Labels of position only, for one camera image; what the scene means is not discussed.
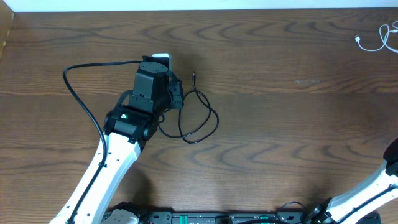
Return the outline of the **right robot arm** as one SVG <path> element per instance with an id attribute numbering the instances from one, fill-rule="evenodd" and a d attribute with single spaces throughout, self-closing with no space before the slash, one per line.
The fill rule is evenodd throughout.
<path id="1" fill-rule="evenodd" d="M 397 198 L 397 140 L 383 154 L 383 163 L 371 176 L 348 192 L 329 198 L 305 223 L 357 223 L 377 208 Z"/>

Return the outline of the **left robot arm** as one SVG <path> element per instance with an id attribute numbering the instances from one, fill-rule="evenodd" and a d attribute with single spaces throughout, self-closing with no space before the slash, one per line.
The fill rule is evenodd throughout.
<path id="1" fill-rule="evenodd" d="M 157 131 L 159 117 L 182 108 L 182 84 L 169 54 L 144 56 L 138 66 L 133 89 L 107 114 L 93 160 L 52 223 L 100 223 L 122 178 Z"/>

